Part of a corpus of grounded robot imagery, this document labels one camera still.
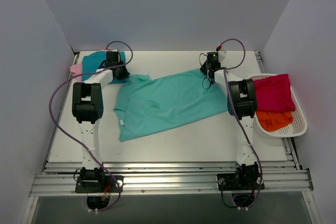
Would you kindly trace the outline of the mint green t-shirt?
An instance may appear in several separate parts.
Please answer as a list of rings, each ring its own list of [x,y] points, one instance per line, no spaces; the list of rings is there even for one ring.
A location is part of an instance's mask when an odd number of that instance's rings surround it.
[[[151,79],[133,74],[118,91],[114,112],[121,142],[156,134],[226,112],[220,85],[205,85],[199,69]]]

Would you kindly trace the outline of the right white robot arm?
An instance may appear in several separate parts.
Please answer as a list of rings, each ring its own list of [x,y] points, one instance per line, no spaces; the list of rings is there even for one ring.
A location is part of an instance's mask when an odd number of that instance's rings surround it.
[[[221,66],[225,54],[210,51],[200,54],[206,57],[200,71],[210,85],[219,84],[227,96],[229,114],[236,124],[236,168],[233,182],[236,187],[244,189],[252,179],[259,177],[260,159],[253,148],[253,122],[257,110],[257,98],[254,81],[243,79]]]

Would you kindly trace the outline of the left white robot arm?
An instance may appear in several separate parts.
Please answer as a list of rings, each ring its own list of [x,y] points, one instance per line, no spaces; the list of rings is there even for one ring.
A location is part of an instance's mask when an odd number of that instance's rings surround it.
[[[99,122],[103,116],[102,90],[114,80],[125,80],[129,72],[117,49],[106,51],[96,72],[83,82],[76,82],[72,92],[72,114],[80,129],[82,169],[79,178],[94,192],[105,188],[107,176],[102,168],[99,146]]]

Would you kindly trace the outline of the folded teal t-shirt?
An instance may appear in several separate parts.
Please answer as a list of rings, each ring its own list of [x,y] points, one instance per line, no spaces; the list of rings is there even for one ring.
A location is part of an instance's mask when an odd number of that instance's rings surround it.
[[[126,62],[124,51],[120,52],[121,59]],[[82,60],[82,73],[95,73],[101,63],[106,60],[106,51],[96,51],[88,56],[84,56]],[[92,75],[81,76],[81,81],[88,80]],[[127,79],[117,80],[114,79],[112,84],[126,83]]]

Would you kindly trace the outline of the folded pink t-shirt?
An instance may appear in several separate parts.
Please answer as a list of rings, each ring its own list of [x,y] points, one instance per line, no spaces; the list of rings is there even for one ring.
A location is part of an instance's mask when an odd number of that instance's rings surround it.
[[[70,66],[69,71],[70,71],[71,76],[76,76],[78,74],[81,74],[82,73],[82,64],[78,63],[78,64]]]

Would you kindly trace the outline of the crimson red t-shirt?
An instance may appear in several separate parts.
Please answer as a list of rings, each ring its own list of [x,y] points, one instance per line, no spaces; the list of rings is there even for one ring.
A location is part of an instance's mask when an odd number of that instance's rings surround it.
[[[296,106],[291,95],[288,74],[278,74],[254,80],[257,111],[292,112]]]

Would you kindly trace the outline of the orange t-shirt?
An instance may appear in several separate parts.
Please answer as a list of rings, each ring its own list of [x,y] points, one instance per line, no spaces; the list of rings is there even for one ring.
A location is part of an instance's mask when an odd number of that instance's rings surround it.
[[[261,127],[267,132],[277,131],[293,122],[291,112],[256,112]]]

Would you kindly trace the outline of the white plastic laundry basket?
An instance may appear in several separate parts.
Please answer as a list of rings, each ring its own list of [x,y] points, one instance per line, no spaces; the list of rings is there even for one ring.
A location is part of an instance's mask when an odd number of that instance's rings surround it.
[[[262,79],[262,78],[275,76],[275,75],[277,74],[260,74],[260,75],[252,76],[251,79],[254,81],[256,79]],[[293,122],[289,124],[288,126],[281,128],[277,131],[267,132],[259,124],[259,121],[256,115],[254,119],[254,129],[260,136],[269,137],[269,138],[287,138],[287,137],[301,136],[306,132],[307,122],[302,112],[302,109],[300,107],[300,104],[295,96],[295,93],[293,92],[292,87],[291,87],[291,95],[292,95],[293,102],[296,106],[295,110],[291,112],[293,116]]]

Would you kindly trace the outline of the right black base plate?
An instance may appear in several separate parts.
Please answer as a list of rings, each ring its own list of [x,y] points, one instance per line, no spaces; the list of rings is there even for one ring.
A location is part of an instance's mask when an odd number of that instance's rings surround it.
[[[234,173],[217,174],[217,185],[219,190],[258,190],[259,177],[255,175],[237,175]]]

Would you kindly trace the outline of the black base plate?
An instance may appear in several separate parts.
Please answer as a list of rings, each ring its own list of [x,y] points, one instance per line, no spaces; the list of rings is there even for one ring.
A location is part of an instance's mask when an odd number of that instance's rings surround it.
[[[117,185],[110,176],[106,176],[103,182],[98,180],[88,180],[77,178],[75,193],[79,194],[99,194],[99,193],[119,193],[123,191],[123,176],[116,176]]]
[[[217,174],[217,185],[219,190],[258,190],[259,177],[255,175],[237,175],[234,173]]]

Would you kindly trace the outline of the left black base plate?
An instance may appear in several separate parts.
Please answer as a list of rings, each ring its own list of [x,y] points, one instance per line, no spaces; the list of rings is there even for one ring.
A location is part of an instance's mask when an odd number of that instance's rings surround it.
[[[79,194],[99,194],[99,193],[119,193],[123,191],[123,176],[116,176],[117,185],[110,176],[106,176],[103,182],[98,180],[88,180],[77,178],[75,193]]]

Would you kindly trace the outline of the aluminium rail frame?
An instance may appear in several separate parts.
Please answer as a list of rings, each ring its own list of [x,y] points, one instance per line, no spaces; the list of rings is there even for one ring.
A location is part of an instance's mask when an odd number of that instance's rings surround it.
[[[111,173],[124,177],[119,207],[126,200],[145,200],[147,196],[162,203],[186,196],[218,196],[217,174],[234,170],[237,144],[234,120],[228,113],[200,120],[172,130],[126,142],[119,140],[119,122],[113,108],[119,84],[103,89],[104,113],[99,124],[101,157]],[[99,222],[105,216],[88,212],[85,195],[75,193],[71,173],[81,165],[81,147],[68,135],[80,135],[71,115],[71,95],[67,92],[59,124],[64,131],[54,134],[47,163],[34,178],[23,223],[35,223],[39,215],[46,222],[67,223],[80,217]],[[253,131],[253,146],[262,163],[265,189],[260,192],[249,214],[258,222],[320,223],[308,169],[302,169],[291,138],[274,138],[261,130]]]

